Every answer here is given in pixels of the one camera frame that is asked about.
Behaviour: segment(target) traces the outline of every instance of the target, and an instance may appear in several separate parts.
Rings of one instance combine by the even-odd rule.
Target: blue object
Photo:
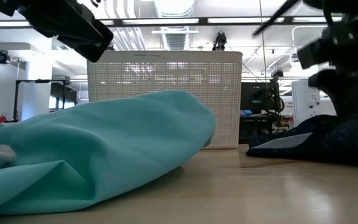
[[[3,127],[17,160],[0,169],[0,215],[68,212],[138,188],[194,156],[215,125],[194,96],[164,91]]]
[[[298,144],[296,139],[304,136],[307,138]],[[358,117],[345,120],[330,115],[314,116],[287,132],[252,139],[249,147],[248,156],[358,166]]]
[[[240,117],[249,116],[252,114],[251,110],[241,110]]]

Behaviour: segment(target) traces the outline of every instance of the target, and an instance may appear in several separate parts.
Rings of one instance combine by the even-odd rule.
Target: ceiling light
[[[262,22],[267,22],[270,18],[262,18]],[[284,18],[278,18],[276,22],[283,22]],[[235,24],[235,23],[258,23],[261,22],[261,19],[258,17],[255,18],[210,18],[208,23],[214,24]]]
[[[88,82],[88,79],[82,79],[82,78],[79,78],[79,79],[71,79],[70,82],[79,82],[79,83],[87,83]]]
[[[153,30],[152,34],[198,34],[198,30]]]
[[[341,16],[333,16],[333,21],[338,22],[342,19]],[[324,17],[295,17],[294,22],[326,22]]]
[[[152,24],[197,24],[199,19],[177,18],[177,19],[124,19],[124,25],[152,25]]]
[[[114,21],[112,20],[106,20],[106,21],[101,21],[104,25],[114,25]]]
[[[0,21],[0,27],[25,27],[31,26],[27,21]]]

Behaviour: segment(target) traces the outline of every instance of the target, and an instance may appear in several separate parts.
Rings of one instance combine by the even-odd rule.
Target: navy cloth
[[[273,139],[312,133],[303,143],[291,148],[254,148]],[[248,156],[303,159],[358,166],[358,118],[341,121],[337,116],[320,115],[296,128],[252,139]]]

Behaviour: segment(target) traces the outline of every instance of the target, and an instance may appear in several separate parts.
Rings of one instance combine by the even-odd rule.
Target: computer monitor
[[[278,83],[241,83],[241,110],[279,110]]]

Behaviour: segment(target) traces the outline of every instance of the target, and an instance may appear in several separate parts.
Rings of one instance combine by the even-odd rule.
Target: white lattice box
[[[241,68],[239,52],[106,52],[97,63],[88,62],[89,101],[185,90],[215,115],[210,147],[236,148]]]

